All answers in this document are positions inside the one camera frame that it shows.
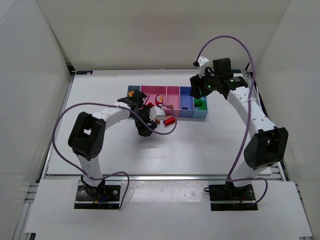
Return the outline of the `green lego brick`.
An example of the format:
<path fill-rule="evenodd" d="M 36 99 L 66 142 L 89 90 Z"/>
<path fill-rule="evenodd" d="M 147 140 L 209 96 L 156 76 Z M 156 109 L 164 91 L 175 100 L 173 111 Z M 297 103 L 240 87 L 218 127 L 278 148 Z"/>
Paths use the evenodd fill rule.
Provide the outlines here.
<path fill-rule="evenodd" d="M 206 101 L 200 99 L 194 99 L 194 109 L 198 111 L 206 111 L 207 104 Z"/>

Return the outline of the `red heart lego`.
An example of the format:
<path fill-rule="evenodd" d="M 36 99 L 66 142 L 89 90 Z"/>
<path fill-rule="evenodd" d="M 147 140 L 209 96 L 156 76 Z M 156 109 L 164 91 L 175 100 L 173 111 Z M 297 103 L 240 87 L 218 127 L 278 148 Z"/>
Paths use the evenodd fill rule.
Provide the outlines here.
<path fill-rule="evenodd" d="M 157 94 L 156 96 L 155 96 L 155 104 L 157 105 L 157 106 L 160 106 L 160 105 L 162 105 L 163 104 L 163 95 L 162 94 Z"/>

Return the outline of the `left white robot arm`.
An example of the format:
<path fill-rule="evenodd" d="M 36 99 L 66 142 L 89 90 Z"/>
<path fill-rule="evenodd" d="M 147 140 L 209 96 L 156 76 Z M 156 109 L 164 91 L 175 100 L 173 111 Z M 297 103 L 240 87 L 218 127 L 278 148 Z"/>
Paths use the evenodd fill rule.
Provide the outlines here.
<path fill-rule="evenodd" d="M 95 113 L 79 113 L 68 145 L 77 156 L 81 169 L 85 171 L 81 181 L 90 188 L 97 188 L 103 174 L 98 155 L 102 150 L 105 131 L 122 120 L 133 119 L 138 135 L 149 137 L 157 124 L 150 118 L 150 105 L 145 105 L 147 95 L 139 90 L 117 100 L 116 107 L 107 107 Z"/>

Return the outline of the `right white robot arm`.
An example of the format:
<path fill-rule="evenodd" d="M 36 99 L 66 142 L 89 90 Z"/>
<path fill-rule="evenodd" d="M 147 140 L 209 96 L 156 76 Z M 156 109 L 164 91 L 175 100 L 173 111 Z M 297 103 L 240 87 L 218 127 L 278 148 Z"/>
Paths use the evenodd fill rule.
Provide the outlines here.
<path fill-rule="evenodd" d="M 289 133 L 277 127 L 251 98 L 248 83 L 242 76 L 235 76 L 229 58 L 212 63 L 200 57 L 194 63 L 199 73 L 190 78 L 190 96 L 195 99 L 216 91 L 234 107 L 246 125 L 250 141 L 240 153 L 240 164 L 232 169 L 227 181 L 240 188 L 251 184 L 263 170 L 284 158 Z"/>

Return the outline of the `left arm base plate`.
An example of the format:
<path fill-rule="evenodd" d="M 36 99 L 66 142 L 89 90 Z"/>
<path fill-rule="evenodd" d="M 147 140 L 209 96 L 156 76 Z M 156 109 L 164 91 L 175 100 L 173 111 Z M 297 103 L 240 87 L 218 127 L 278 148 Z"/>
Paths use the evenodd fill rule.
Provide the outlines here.
<path fill-rule="evenodd" d="M 102 182 L 98 190 L 90 190 L 78 183 L 74 200 L 74 209 L 83 210 L 119 210 L 121 185 L 119 183 Z"/>

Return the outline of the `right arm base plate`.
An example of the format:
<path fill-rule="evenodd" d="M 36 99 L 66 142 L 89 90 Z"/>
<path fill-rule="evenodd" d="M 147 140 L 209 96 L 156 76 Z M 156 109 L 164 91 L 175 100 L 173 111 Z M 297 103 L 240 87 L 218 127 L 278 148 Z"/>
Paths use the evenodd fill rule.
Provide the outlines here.
<path fill-rule="evenodd" d="M 257 211 L 256 197 L 252 184 L 235 187 L 233 183 L 211 184 L 204 189 L 209 194 L 213 212 Z"/>

